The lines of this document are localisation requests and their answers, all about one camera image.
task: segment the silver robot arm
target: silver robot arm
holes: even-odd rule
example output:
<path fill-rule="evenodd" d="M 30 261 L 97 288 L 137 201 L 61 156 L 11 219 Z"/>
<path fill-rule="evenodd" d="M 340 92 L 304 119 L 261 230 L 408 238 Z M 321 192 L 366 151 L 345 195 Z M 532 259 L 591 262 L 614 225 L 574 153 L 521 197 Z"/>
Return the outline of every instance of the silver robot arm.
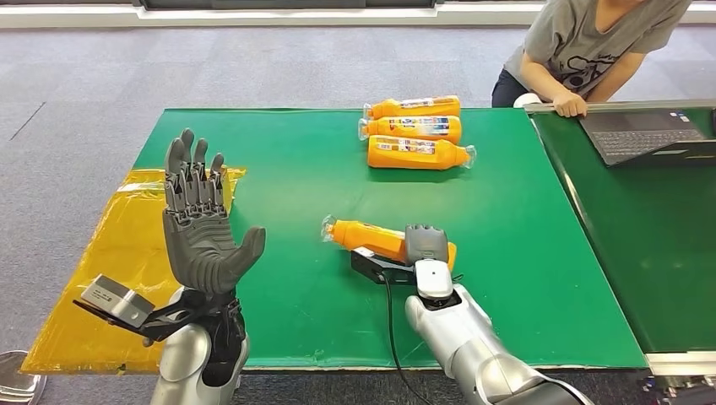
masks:
<path fill-rule="evenodd" d="M 511 355 L 490 317 L 453 284 L 445 262 L 420 260 L 415 276 L 418 295 L 405 302 L 408 321 L 470 405 L 592 405 L 574 387 Z"/>
<path fill-rule="evenodd" d="M 365 248 L 352 251 L 351 266 L 378 284 L 416 287 L 417 294 L 405 302 L 408 322 L 470 405 L 593 405 L 574 387 L 541 374 L 502 345 L 490 317 L 465 287 L 453 284 L 444 231 L 408 225 L 405 250 L 407 266 Z"/>

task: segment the bottle label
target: bottle label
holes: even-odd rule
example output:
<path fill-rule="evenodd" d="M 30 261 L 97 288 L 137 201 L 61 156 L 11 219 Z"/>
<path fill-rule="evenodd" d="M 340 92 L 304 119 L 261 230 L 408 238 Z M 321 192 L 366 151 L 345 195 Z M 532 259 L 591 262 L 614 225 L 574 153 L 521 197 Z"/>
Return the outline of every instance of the bottle label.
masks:
<path fill-rule="evenodd" d="M 402 108 L 430 107 L 435 105 L 432 98 L 403 100 L 400 102 Z"/>
<path fill-rule="evenodd" d="M 450 122 L 446 116 L 405 116 L 388 120 L 390 129 L 397 126 L 417 128 L 423 135 L 445 136 L 450 132 Z"/>
<path fill-rule="evenodd" d="M 381 227 L 376 226 L 376 225 L 366 224 L 366 223 L 363 223 L 363 222 L 361 222 L 361 224 L 362 224 L 363 226 L 365 226 L 366 228 L 368 228 L 369 230 L 376 230 L 376 231 L 378 231 L 378 232 L 388 232 L 389 234 L 396 235 L 396 236 L 398 236 L 398 237 L 401 238 L 401 239 L 403 239 L 403 238 L 405 237 L 405 232 L 401 232 L 401 231 L 399 231 L 399 230 L 385 229 L 385 228 L 381 228 Z"/>
<path fill-rule="evenodd" d="M 407 138 L 379 138 L 376 147 L 381 150 L 412 152 L 415 154 L 435 154 L 435 143 Z"/>

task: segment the black laptop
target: black laptop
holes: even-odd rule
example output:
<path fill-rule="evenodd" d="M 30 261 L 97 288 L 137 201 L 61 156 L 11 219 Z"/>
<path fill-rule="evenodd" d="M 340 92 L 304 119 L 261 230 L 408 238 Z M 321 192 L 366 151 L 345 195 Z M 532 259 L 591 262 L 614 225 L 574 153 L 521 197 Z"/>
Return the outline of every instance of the black laptop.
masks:
<path fill-rule="evenodd" d="M 607 166 L 716 165 L 716 139 L 683 111 L 595 111 L 579 121 Z"/>

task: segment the green mat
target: green mat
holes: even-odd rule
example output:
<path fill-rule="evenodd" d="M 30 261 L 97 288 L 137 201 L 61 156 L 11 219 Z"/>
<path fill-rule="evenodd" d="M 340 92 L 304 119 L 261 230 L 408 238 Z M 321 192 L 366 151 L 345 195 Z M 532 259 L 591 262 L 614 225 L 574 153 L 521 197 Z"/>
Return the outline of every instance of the green mat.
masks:
<path fill-rule="evenodd" d="M 644 353 L 715 350 L 716 167 L 607 169 L 578 123 L 533 119 Z"/>
<path fill-rule="evenodd" d="M 184 127 L 228 165 L 245 165 L 231 223 L 267 228 L 263 257 L 241 280 L 249 364 L 392 366 L 385 289 L 322 243 L 323 217 L 401 230 L 434 224 L 458 246 L 455 274 L 492 316 L 505 345 L 533 365 L 644 366 L 632 332 L 523 111 L 465 110 L 475 167 L 372 170 L 359 111 L 167 110 L 134 166 L 161 167 Z M 410 329 L 395 288 L 405 366 L 437 365 Z"/>

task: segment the gray carpet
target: gray carpet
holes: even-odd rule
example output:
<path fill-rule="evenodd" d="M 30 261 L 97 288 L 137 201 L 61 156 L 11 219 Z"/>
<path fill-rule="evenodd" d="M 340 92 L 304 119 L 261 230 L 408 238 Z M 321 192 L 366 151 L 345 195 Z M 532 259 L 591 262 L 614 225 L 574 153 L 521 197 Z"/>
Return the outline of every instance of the gray carpet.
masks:
<path fill-rule="evenodd" d="M 470 28 L 0 31 L 0 351 L 32 344 L 163 108 L 358 107 L 452 93 L 466 106 L 487 106 L 523 35 Z M 616 98 L 713 97 L 714 35 L 713 27 L 678 29 Z M 567 376 L 599 404 L 643 399 L 634 397 L 640 394 L 629 375 Z M 444 377 L 415 378 L 437 403 L 459 403 Z M 153 384 L 149 376 L 52 377 L 43 403 L 143 403 Z M 237 395 L 256 404 L 415 403 L 394 375 L 250 375 Z"/>

